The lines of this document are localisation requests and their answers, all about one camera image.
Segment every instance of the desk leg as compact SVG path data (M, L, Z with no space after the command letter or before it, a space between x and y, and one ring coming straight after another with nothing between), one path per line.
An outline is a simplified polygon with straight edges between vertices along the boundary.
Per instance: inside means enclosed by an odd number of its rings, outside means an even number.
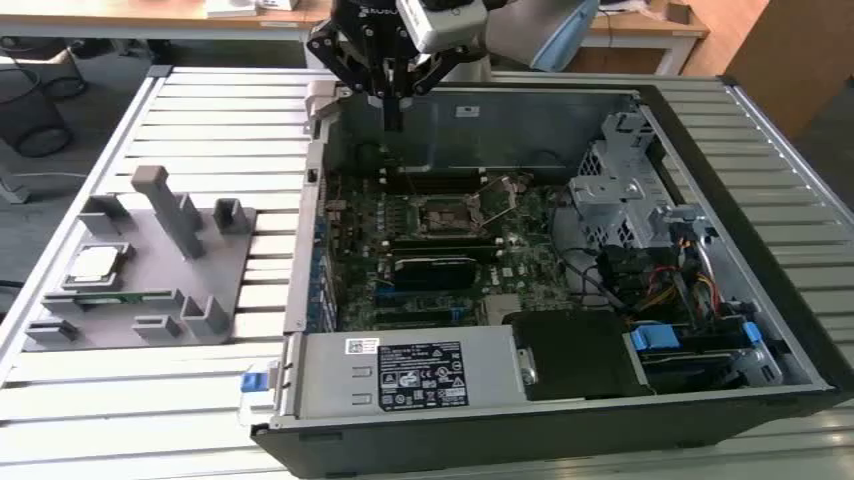
M29 190L3 166L0 166L0 197L9 203L27 203L29 198Z
M672 38L672 44L664 52L662 62L658 64L658 69L655 70L655 75L679 75L695 43L696 37Z

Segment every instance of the warning label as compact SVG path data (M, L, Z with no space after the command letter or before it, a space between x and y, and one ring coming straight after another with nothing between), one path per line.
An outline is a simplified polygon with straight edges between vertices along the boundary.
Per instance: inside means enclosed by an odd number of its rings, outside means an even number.
M383 345L376 359L384 411L468 405L459 342Z

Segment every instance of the wooden desk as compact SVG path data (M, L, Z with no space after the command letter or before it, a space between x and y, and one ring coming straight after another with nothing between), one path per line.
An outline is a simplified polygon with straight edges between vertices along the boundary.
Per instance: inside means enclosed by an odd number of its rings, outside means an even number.
M328 17L332 0L301 0L292 12L256 17L207 18L204 0L0 0L0 34L21 36L163 38L205 40L305 40L311 26ZM660 74L678 74L698 39L691 25L636 13L596 18L586 47L666 50Z

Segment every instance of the white cable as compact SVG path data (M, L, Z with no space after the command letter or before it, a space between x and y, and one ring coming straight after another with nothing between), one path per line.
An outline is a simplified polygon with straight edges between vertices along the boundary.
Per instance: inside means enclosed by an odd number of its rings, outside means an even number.
M75 177L75 178L85 178L88 175L85 173L71 173L71 172L39 172L39 173L15 173L13 177Z

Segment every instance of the blue tab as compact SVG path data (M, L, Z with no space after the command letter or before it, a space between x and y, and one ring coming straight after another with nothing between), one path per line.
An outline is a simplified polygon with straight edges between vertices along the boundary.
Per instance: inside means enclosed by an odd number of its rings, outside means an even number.
M750 343L759 343L762 341L762 332L759 331L759 326L754 322L742 323L742 330L747 334L747 338L750 339Z
M647 348L650 348L650 346L646 343L646 339L643 338L643 333L640 332L640 330L635 330L634 332L631 332L631 343L635 346L635 350L638 351L643 351Z
M240 391L243 393L263 392L267 390L267 378L265 373L247 372L243 374L240 380Z
M679 339L672 326L663 324L640 325L631 332L631 343L635 350L654 350L659 348L679 348Z

